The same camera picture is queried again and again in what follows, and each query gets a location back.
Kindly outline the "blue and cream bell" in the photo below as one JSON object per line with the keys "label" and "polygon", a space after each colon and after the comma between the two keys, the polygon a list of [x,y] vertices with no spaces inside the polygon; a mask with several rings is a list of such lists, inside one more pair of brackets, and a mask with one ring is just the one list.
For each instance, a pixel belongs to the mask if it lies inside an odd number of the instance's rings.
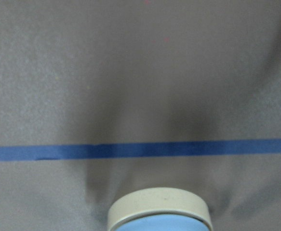
{"label": "blue and cream bell", "polygon": [[198,195],[157,187],[131,192],[110,207],[109,231],[211,231],[209,208]]}

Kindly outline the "blue tape strip crosswise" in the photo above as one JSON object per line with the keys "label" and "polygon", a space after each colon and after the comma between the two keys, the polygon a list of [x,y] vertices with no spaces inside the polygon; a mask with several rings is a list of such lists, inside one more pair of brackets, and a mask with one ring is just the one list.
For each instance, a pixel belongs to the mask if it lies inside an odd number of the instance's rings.
{"label": "blue tape strip crosswise", "polygon": [[1,146],[0,162],[228,154],[281,154],[281,139]]}

